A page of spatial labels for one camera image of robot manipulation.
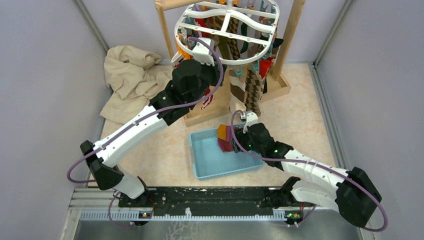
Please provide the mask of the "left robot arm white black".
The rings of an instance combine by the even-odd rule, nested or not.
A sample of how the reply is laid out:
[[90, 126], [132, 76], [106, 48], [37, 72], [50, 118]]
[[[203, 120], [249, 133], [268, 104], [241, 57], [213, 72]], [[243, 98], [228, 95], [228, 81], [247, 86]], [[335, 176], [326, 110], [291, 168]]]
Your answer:
[[173, 71], [164, 90], [154, 96], [141, 112], [108, 137], [80, 144], [82, 160], [94, 182], [102, 190], [117, 190], [138, 207], [149, 203], [150, 193], [144, 181], [120, 169], [122, 158], [154, 133], [187, 115], [206, 100], [206, 92], [214, 93], [224, 82], [226, 65], [183, 60]]

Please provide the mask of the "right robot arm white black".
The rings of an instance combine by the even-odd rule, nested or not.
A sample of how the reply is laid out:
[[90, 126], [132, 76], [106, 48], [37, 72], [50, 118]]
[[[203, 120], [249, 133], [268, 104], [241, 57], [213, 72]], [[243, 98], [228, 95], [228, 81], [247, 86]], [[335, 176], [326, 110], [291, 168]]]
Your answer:
[[244, 152], [271, 167], [296, 175], [281, 193], [287, 206], [295, 206], [298, 202], [319, 205], [363, 229], [375, 210], [380, 210], [383, 216], [380, 230], [387, 227], [382, 197], [362, 169], [347, 170], [309, 158], [291, 145], [274, 140], [262, 123], [244, 128], [230, 126], [229, 132], [236, 152]]

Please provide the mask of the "maroon purple yellow sock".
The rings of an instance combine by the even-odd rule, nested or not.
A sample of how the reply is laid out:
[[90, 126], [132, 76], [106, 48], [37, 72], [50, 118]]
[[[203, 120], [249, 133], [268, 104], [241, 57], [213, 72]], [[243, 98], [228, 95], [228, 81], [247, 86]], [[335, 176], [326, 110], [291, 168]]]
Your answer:
[[231, 127], [229, 125], [221, 124], [217, 130], [217, 144], [220, 150], [224, 153], [229, 153], [234, 151], [234, 147], [232, 145], [232, 134]]

